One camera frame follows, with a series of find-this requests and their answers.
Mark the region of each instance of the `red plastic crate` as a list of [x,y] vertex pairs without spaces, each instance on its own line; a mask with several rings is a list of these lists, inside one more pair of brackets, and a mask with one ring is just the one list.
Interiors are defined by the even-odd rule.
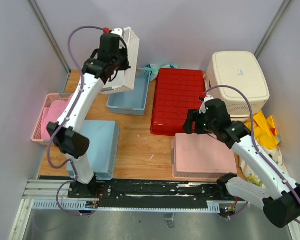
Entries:
[[205,91],[203,72],[161,68],[156,80],[151,133],[174,136],[184,133],[189,109],[199,109],[199,96]]

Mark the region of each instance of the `yellow bag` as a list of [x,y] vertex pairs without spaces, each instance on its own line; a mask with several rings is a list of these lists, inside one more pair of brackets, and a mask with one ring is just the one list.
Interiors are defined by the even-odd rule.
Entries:
[[[257,142],[266,149],[272,150],[278,147],[278,140],[275,136],[278,135],[274,118],[272,116],[266,119],[262,111],[253,116],[254,121],[254,137]],[[251,130],[251,119],[245,125]]]

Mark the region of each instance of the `pink box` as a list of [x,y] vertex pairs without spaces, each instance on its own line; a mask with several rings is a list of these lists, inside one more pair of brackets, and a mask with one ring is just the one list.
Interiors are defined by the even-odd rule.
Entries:
[[171,142],[174,178],[218,179],[228,173],[238,173],[234,152],[211,136],[175,135]]
[[41,138],[41,123],[42,123],[42,116],[43,116],[43,113],[44,113],[44,108],[49,108],[50,105],[53,102],[56,102],[56,101],[63,101],[63,102],[68,101],[71,94],[69,94],[69,93],[50,93],[46,96],[43,107],[41,109],[39,119],[36,123],[34,132],[33,132],[32,137],[31,137],[31,140],[33,142],[39,143],[41,145],[48,145],[49,140],[43,140]]

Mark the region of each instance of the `wooden table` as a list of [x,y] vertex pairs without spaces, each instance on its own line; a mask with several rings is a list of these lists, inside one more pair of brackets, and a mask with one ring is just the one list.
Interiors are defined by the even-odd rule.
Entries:
[[[79,71],[72,71],[65,92],[74,93],[79,79]],[[150,133],[155,86],[156,81],[150,82],[144,116],[111,113],[106,106],[108,96],[104,94],[96,97],[86,116],[87,120],[116,121],[120,126],[114,178],[180,180],[172,176],[171,140],[173,137]],[[56,165],[60,165],[66,157],[58,148],[52,146],[51,160]],[[39,175],[68,176],[68,172],[66,167],[52,168],[45,155]],[[238,176],[245,179],[239,167]]]

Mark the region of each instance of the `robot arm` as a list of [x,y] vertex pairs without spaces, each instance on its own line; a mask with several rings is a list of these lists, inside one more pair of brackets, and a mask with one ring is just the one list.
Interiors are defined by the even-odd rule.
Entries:
[[[195,123],[194,133],[215,134],[219,141],[245,160],[266,186],[266,189],[263,189],[229,173],[217,181],[221,194],[225,198],[235,196],[254,204],[279,228],[299,217],[300,205],[286,183],[289,182],[293,186],[299,197],[300,184],[282,171],[262,148],[256,150],[250,130],[242,122],[231,121],[222,100],[214,99],[210,95],[200,100],[202,101],[200,109],[188,111],[184,131],[187,134],[193,133]],[[284,181],[273,167],[284,175]]]
[[114,72],[125,71],[130,68],[127,44],[123,40],[123,34],[124,31],[118,28],[101,36],[100,48],[96,49],[84,63],[82,69],[84,74],[83,88],[81,86],[82,79],[80,79],[73,98],[64,113],[56,123],[49,122],[47,125],[47,130],[52,136],[60,124],[66,120],[53,142],[68,159],[72,160],[77,171],[77,182],[82,189],[86,190],[87,196],[89,192],[95,194],[96,177],[87,156],[90,141],[80,132],[92,103]]

